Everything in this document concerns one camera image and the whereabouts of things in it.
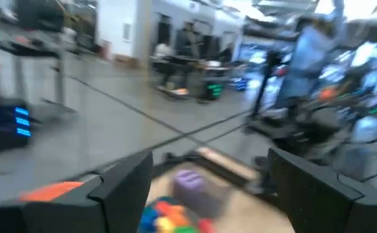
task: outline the pole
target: pole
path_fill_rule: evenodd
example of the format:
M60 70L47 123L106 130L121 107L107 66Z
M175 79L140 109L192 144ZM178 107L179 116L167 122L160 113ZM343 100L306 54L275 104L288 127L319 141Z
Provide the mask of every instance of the pole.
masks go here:
M276 60L276 52L273 51L268 51L266 55L266 65L264 67L264 79L262 80L262 83L260 84L259 88L259 94L255 102L255 106L253 106L251 118L255 118L258 115L258 112L260 110L260 105L262 102L262 98L265 93L265 88L268 85L268 80L272 76L272 69L273 66L275 65L275 60Z
M22 62L21 58L19 56L13 55L13 61L14 61L14 70L15 70L15 75L16 75L16 94L17 97L27 101L27 93L26 93L26 88L25 88L25 81L23 79L23 67L22 67Z

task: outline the colorful toy block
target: colorful toy block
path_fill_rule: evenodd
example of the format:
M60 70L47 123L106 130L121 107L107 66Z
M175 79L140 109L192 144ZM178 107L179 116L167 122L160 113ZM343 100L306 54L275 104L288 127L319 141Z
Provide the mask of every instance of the colorful toy block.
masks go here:
M174 233L198 233L193 227L177 227Z
M176 228L173 222L171 222L171 220L167 217L157 218L155 225L158 233L173 233L174 229Z
M170 205L166 201L159 201L155 205L155 210L158 211L162 216L168 215L171 209L172 209L172 205Z
M183 214L170 214L167 217L176 227L185 227L190 225L190 221Z
M212 221L210 219L199 220L197 228L200 233L214 233Z
M155 220L158 218L159 214L156 210L147 208L144 210L143 216L141 218L141 226L148 231L155 231Z
M180 205L174 205L171 207L171 212L173 214L184 214L184 206L180 206Z

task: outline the black stand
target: black stand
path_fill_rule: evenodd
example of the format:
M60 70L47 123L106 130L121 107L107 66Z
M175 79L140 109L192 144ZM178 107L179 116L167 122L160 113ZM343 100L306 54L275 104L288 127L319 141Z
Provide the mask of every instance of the black stand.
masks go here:
M254 195L274 195L277 192L277 186L269 174L270 164L268 158L265 156L256 156L252 162L258 177L246 185L247 191Z
M256 116L258 115L261 105L260 103L262 102L262 98L265 93L265 88L268 85L268 80L272 77L272 70L276 65L280 64L280 62L281 59L279 58L278 52L268 51L266 55L266 65L264 67L264 79L262 81L262 84L260 85L259 94L250 115L251 119L256 118Z
M258 97L255 105L253 106L252 113L247 119L247 129L248 131L257 131L271 138L278 138L284 135L283 128L279 128L279 126L271 126L267 122L262 121L262 119L259 117L259 111L262 105L262 99L264 97L266 86L268 85L268 80L272 77L273 68L282 61L280 54L276 51L268 51L266 56L264 78L262 84L260 85Z

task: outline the orange object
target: orange object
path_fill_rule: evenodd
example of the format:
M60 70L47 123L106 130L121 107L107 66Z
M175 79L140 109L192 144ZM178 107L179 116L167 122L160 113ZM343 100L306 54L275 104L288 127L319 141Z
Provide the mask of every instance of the orange object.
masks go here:
M180 206L180 205L171 206L170 211L173 214L183 214L184 213L184 206Z
M67 192L81 186L82 182L61 182L41 187L20 197L22 201L52 201Z
M337 91L334 87L325 87L321 94L319 95L320 100L329 100L331 98L334 98L337 94Z
M168 204L166 201L159 201L155 205L155 210L158 211L161 215L167 216L170 213L172 205Z
M185 227L190 225L190 221L183 214L170 214L167 217L176 227Z

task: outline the blue light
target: blue light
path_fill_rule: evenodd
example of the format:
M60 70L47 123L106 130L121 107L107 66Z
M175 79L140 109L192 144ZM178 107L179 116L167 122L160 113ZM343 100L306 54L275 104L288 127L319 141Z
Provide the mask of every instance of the blue light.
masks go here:
M26 109L22 109L21 107L17 107L16 108L16 112L20 113L20 114L23 114L23 115L26 115L26 116L29 115L29 112Z
M18 128L17 129L17 133L20 134L20 135L24 135L24 136L30 137L30 131L29 130Z
M30 126L30 122L28 120L16 117L16 123L22 124L24 126Z

